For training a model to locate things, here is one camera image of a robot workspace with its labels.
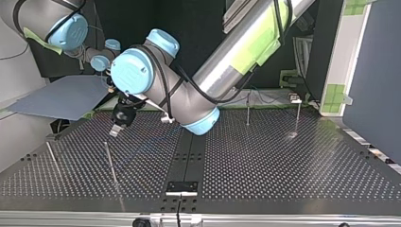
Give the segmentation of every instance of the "black cable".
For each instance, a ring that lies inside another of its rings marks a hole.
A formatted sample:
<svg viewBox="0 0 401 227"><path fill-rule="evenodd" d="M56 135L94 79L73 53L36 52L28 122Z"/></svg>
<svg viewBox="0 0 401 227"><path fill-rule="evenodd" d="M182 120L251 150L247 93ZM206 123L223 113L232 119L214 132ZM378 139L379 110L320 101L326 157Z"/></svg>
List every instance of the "black cable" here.
<svg viewBox="0 0 401 227"><path fill-rule="evenodd" d="M299 76L301 76L301 78L303 79L304 85L305 85L307 91L310 93L310 96L312 96L312 98L314 99L315 103L318 105L318 107L319 107L319 109L320 109L320 108L321 108L321 104L318 103L318 99L317 99L316 97L313 96L312 92L311 92L310 89L309 89L309 86L307 86L306 78L305 78L305 76L304 76L304 74L303 74L303 72L302 72L302 69L301 69L301 62L300 62L300 59L298 58L298 49L297 49L297 46L295 46L295 48L294 48L294 54L295 54L295 58L296 58L296 60L297 60L297 63L298 63L298 65L299 65L299 68L300 68L300 75L299 75Z"/></svg>
<svg viewBox="0 0 401 227"><path fill-rule="evenodd" d="M181 227L181 219L180 219L180 205L178 206L178 210L177 210L177 226Z"/></svg>
<svg viewBox="0 0 401 227"><path fill-rule="evenodd" d="M209 95L207 95L201 88L200 86L198 86L198 84L192 79L190 78L185 71L181 68L180 65L177 65L177 69L180 71L180 73L182 74L182 76L195 88L195 90L197 90L197 92L199 94L201 94L204 98L206 98L208 101L215 103L215 104L219 104L219 103L226 103L226 102L230 102L232 100L234 100L234 98L236 98L239 93L241 93L241 91L245 88L245 86L248 84L248 82L251 80L251 78L254 75L254 72L256 71L256 69L258 69L258 67L256 67L255 69L253 69L253 71L251 72L251 74L247 77L247 79L244 81L244 83L241 85L241 87L238 89L238 91L236 91L236 93L231 96L230 98L227 99L223 99L223 100L217 100L213 97L210 97Z"/></svg>
<svg viewBox="0 0 401 227"><path fill-rule="evenodd" d="M149 100L149 98L147 97L147 98L142 99L142 100L140 100L140 101L138 101L138 102L133 102L133 103L131 103L131 104L126 104L126 105L122 105L122 106L123 106L123 107L134 107L134 106L139 105L139 104L142 104L142 103L144 103L144 102L146 102L146 101L148 101L148 100Z"/></svg>
<svg viewBox="0 0 401 227"><path fill-rule="evenodd" d="M286 37L289 32L289 28L291 27L292 23L292 14L294 13L294 9L292 8L292 0L287 0L287 4L288 4L288 18L286 22L286 29L284 30L284 37Z"/></svg>
<svg viewBox="0 0 401 227"><path fill-rule="evenodd" d="M280 45L285 45L283 23L281 22L281 13L280 13L280 6L278 3L278 0L274 0L274 10L275 10L275 14L276 14L278 32L280 34L278 41L280 42Z"/></svg>
<svg viewBox="0 0 401 227"><path fill-rule="evenodd" d="M73 12L71 12L67 17L65 17L60 23L58 23L51 31L46 35L44 38L45 42L49 42L50 37L60 28L62 27L68 20L71 19L77 12L79 12L86 4L86 0L83 0L82 4L75 9Z"/></svg>
<svg viewBox="0 0 401 227"><path fill-rule="evenodd" d="M29 47L29 44L26 44L26 48L24 49L23 52L21 52L21 53L19 53L19 54L16 54L16 55L14 55L14 56L2 58L2 59L0 59L0 61L1 61L1 60L9 60L9 59L14 59L14 58L20 57L21 55L23 55L23 54L26 53L28 47Z"/></svg>
<svg viewBox="0 0 401 227"><path fill-rule="evenodd" d="M287 21L286 21L286 26L285 26L285 28L283 28L283 22L281 21L279 0L274 0L274 10L275 10L278 30L279 30L279 34L280 34L280 37L278 38L280 45L286 44L286 37L287 37L289 27L291 26L291 22L292 22L292 13L293 13L292 2L291 2L291 0L287 0L287 2L288 2L288 17L287 17Z"/></svg>
<svg viewBox="0 0 401 227"><path fill-rule="evenodd" d="M163 86L164 86L164 90L165 90L168 117L170 119L172 119L173 118L173 114L172 114L172 111L171 111L171 98L170 98L170 93L168 91L167 79L166 79L165 71L163 70L162 65L157 61L156 56L146 46L144 46L144 45L134 45L134 47L145 49L148 52L148 54L151 56L152 61L156 64L156 67L158 68L158 70L160 72L160 76L162 77L162 82L163 82Z"/></svg>
<svg viewBox="0 0 401 227"><path fill-rule="evenodd" d="M96 11L95 1L94 1L94 9L95 9L95 27L97 27L97 11ZM95 29L95 47L96 47L96 49L99 49L98 41L97 41L97 29Z"/></svg>

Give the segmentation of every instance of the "metal post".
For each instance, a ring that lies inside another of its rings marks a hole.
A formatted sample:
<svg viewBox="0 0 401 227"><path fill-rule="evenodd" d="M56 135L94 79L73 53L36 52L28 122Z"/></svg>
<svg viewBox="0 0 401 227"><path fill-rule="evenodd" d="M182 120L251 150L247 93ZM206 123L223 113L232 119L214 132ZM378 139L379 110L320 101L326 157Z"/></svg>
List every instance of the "metal post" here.
<svg viewBox="0 0 401 227"><path fill-rule="evenodd" d="M109 150L109 143L107 143L107 142L103 142L103 143L104 143L104 148L106 149L107 158L109 159L109 165L110 165L110 169L112 170L114 182L118 183L118 180L117 180L117 177L116 177L115 171L114 171L112 155L111 155L110 150Z"/></svg>
<svg viewBox="0 0 401 227"><path fill-rule="evenodd" d="M47 141L46 145L47 145L47 149L50 152L51 159L53 160L53 162L57 162L56 156L54 155L54 152L53 152L53 149L51 148L50 142Z"/></svg>
<svg viewBox="0 0 401 227"><path fill-rule="evenodd" d="M247 126L250 125L250 118L251 118L251 106L250 106L250 99L251 99L251 92L252 90L250 90L250 92L248 93L248 97L247 97Z"/></svg>
<svg viewBox="0 0 401 227"><path fill-rule="evenodd" d="M298 103L297 122L298 122L298 120L300 119L301 105L302 105L302 102Z"/></svg>

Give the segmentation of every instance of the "green tape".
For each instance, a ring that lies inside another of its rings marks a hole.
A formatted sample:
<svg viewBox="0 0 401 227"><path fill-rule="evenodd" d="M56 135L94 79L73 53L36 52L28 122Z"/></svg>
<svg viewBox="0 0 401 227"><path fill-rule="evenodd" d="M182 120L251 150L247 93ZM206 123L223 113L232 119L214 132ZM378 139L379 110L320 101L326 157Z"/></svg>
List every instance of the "green tape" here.
<svg viewBox="0 0 401 227"><path fill-rule="evenodd" d="M334 114L339 113L341 110L341 104L344 101L344 92L345 85L328 84L322 106L322 112Z"/></svg>
<svg viewBox="0 0 401 227"><path fill-rule="evenodd" d="M288 17L288 7L280 1L280 15L283 25ZM259 23L251 27L252 33L234 56L231 66L245 75L256 63L262 65L280 47L279 30L274 5L269 7Z"/></svg>
<svg viewBox="0 0 401 227"><path fill-rule="evenodd" d="M345 16L362 15L366 4L366 0L346 0L343 14Z"/></svg>
<svg viewBox="0 0 401 227"><path fill-rule="evenodd" d="M41 46L43 46L46 49L53 50L54 52L58 53L59 55L62 53L61 48L59 48L58 46L46 43L38 35L36 35L35 33L33 33L31 30L29 30L26 27L24 27L24 36L27 39L29 38L29 39L32 39L32 40L38 42L38 44L40 44Z"/></svg>
<svg viewBox="0 0 401 227"><path fill-rule="evenodd" d="M82 118L90 120L94 117L94 115L95 115L95 111L90 111L90 112L86 113Z"/></svg>

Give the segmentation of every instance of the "metal rod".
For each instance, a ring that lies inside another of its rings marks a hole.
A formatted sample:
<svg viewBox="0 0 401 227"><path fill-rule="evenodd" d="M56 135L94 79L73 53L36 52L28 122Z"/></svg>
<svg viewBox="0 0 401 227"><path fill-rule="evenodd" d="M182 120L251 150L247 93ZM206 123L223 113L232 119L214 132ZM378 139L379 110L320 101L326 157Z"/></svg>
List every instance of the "metal rod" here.
<svg viewBox="0 0 401 227"><path fill-rule="evenodd" d="M300 103L298 104L297 122L298 122L298 120L300 119L301 105L302 105L302 102L300 102Z"/></svg>
<svg viewBox="0 0 401 227"><path fill-rule="evenodd" d="M251 92L248 93L248 98L247 98L247 126L250 125L250 118L251 118L251 106L250 106L250 98L251 98Z"/></svg>
<svg viewBox="0 0 401 227"><path fill-rule="evenodd" d="M106 149L107 158L109 159L109 165L110 165L110 169L112 170L114 182L115 182L115 183L118 183L118 180L117 180L117 177L116 177L115 171L114 171L114 165L113 165L112 155L111 155L110 149L109 149L109 143L104 142L104 148Z"/></svg>
<svg viewBox="0 0 401 227"><path fill-rule="evenodd" d="M47 149L50 152L51 159L53 160L53 162L57 162L56 156L54 155L54 152L53 152L53 149L51 148L50 142L47 141L46 145L47 145Z"/></svg>
<svg viewBox="0 0 401 227"><path fill-rule="evenodd" d="M299 120L300 120L301 105L302 105L302 102L300 102L300 103L298 104L297 121L295 122L295 133L296 133L296 134L298 134L298 123L299 123Z"/></svg>

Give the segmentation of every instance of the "robotic arm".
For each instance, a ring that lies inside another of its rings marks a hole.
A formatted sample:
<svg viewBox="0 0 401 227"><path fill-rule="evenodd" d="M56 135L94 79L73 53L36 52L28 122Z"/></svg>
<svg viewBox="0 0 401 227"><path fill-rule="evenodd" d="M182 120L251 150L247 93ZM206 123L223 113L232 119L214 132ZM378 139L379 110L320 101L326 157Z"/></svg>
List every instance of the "robotic arm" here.
<svg viewBox="0 0 401 227"><path fill-rule="evenodd" d="M222 100L227 93L280 47L291 23L313 1L259 0L193 78L181 70L182 78L170 69L180 44L160 29L153 29L144 44L120 55L116 40L106 41L102 51L85 47L88 24L79 14L85 0L1 0L0 15L20 34L29 28L68 56L90 62L97 71L110 68L111 83L123 94L114 109L111 135L130 125L144 101L165 111L166 122L177 120L202 135L218 121L217 104L227 101Z"/></svg>
<svg viewBox="0 0 401 227"><path fill-rule="evenodd" d="M292 22L312 3L259 0L193 78L183 73L187 81L169 68L179 43L153 29L143 45L113 61L113 83L126 95L145 96L196 135L205 134L218 121L217 104L280 47Z"/></svg>
<svg viewBox="0 0 401 227"><path fill-rule="evenodd" d="M85 4L86 0L1 0L0 16L21 36L29 30L66 55L89 62L102 72L120 54L120 42L107 40L101 51L83 44L88 23L80 12Z"/></svg>

